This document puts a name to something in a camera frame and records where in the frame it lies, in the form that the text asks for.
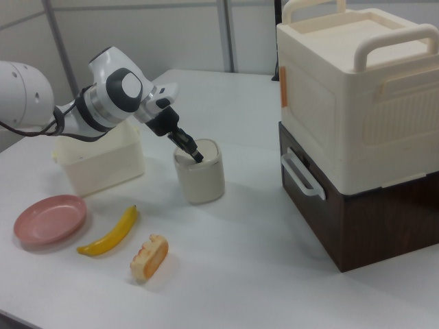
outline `orange tape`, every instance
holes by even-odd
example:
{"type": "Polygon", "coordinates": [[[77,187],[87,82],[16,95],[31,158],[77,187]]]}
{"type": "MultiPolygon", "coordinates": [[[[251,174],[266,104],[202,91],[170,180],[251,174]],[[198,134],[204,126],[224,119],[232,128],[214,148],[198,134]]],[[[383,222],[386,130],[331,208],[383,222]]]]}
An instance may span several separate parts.
{"type": "Polygon", "coordinates": [[[288,94],[287,94],[287,70],[285,66],[279,67],[279,82],[281,83],[281,107],[288,106],[288,94]]]}

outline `toy bread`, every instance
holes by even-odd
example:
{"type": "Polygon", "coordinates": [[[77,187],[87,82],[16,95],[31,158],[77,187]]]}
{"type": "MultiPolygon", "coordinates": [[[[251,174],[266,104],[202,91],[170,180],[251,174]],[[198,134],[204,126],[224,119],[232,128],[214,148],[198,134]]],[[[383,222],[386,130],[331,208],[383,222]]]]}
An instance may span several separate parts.
{"type": "Polygon", "coordinates": [[[147,280],[153,276],[165,259],[169,245],[165,237],[150,235],[150,241],[142,244],[142,249],[132,259],[131,273],[136,279],[147,280]]]}

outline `pink plate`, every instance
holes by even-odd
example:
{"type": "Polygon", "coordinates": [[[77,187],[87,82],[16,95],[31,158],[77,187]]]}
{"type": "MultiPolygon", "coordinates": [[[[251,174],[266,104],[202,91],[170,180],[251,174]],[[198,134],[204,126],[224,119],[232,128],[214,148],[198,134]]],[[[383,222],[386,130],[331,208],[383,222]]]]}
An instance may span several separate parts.
{"type": "Polygon", "coordinates": [[[14,225],[21,242],[44,245],[70,235],[85,221],[85,201],[75,195],[57,195],[41,200],[23,211],[14,225]]]}

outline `white table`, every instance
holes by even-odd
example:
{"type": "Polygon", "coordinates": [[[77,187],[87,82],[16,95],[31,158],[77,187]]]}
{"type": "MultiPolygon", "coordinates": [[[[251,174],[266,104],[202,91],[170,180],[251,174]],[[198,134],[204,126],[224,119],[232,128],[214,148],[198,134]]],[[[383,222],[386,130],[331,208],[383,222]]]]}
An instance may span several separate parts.
{"type": "Polygon", "coordinates": [[[188,204],[174,146],[141,127],[145,175],[86,197],[85,226],[59,244],[23,249],[15,219],[29,205],[72,193],[52,162],[53,138],[0,154],[0,310],[44,329],[437,328],[439,246],[340,273],[281,185],[278,83],[271,77],[168,71],[174,108],[194,138],[222,148],[226,194],[188,204]],[[141,217],[114,250],[76,253],[136,204],[141,217]],[[130,261],[151,233],[169,255],[152,279],[130,261]]]}

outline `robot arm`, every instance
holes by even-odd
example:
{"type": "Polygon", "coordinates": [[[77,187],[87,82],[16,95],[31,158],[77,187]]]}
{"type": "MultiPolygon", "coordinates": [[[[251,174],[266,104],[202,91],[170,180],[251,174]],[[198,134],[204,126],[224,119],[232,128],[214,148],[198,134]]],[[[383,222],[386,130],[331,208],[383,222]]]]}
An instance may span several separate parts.
{"type": "Polygon", "coordinates": [[[155,86],[115,47],[103,50],[88,67],[93,85],[67,105],[54,106],[51,86],[40,71],[0,61],[1,125],[24,136],[63,135],[92,142],[133,114],[157,136],[167,135],[196,162],[202,161],[195,141],[178,127],[179,116],[170,106],[178,93],[177,84],[155,86]],[[16,130],[31,127],[44,129],[16,130]]]}

